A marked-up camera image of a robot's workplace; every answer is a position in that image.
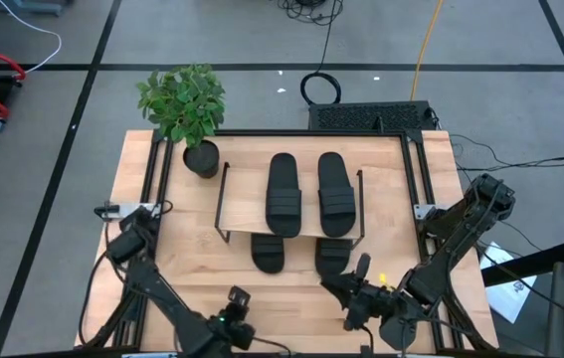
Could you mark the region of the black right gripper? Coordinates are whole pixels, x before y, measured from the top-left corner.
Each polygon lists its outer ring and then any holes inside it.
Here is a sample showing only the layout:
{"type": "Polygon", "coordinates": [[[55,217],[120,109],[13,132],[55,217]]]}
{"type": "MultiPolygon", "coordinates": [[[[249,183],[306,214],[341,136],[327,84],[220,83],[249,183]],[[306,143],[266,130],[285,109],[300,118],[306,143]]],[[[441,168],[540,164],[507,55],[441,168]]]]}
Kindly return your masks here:
{"type": "Polygon", "coordinates": [[[360,329],[370,317],[379,318],[395,311],[393,293],[385,285],[373,285],[365,278],[370,262],[370,256],[362,254],[352,273],[321,278],[320,284],[329,291],[337,291],[335,297],[341,309],[347,309],[343,323],[346,331],[360,329]]]}

